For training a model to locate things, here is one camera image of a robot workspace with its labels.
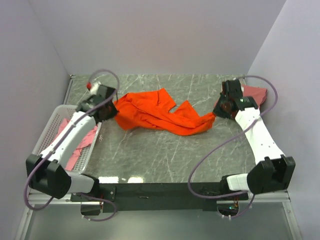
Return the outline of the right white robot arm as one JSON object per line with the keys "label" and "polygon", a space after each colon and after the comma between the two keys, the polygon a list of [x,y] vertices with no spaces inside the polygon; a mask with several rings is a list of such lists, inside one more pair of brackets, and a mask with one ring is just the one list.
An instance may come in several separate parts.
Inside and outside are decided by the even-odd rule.
{"label": "right white robot arm", "polygon": [[286,190],[296,167],[291,156],[285,156],[265,126],[258,104],[252,96],[244,96],[238,79],[222,83],[221,93],[213,109],[217,117],[234,120],[245,132],[252,149],[255,167],[249,173],[222,178],[219,193],[230,200],[237,191],[264,194]]}

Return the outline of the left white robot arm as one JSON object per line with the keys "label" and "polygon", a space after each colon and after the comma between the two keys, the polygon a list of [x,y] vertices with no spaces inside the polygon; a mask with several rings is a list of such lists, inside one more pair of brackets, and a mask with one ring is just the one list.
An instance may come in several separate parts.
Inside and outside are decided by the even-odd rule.
{"label": "left white robot arm", "polygon": [[53,142],[27,158],[27,187],[56,199],[71,193],[82,193],[88,201],[99,197],[100,188],[94,178],[67,169],[68,161],[85,136],[118,112],[113,104],[116,88],[96,82],[89,92],[89,98],[75,107],[67,126]]}

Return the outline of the orange polo shirt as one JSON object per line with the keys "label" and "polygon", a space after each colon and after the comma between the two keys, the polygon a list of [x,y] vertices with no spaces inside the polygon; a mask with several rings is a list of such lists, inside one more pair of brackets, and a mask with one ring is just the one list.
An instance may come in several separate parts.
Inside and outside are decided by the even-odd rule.
{"label": "orange polo shirt", "polygon": [[212,128],[215,114],[198,115],[188,100],[175,111],[176,102],[164,89],[130,92],[114,102],[117,124],[125,131],[146,128],[168,131],[178,136],[192,136]]}

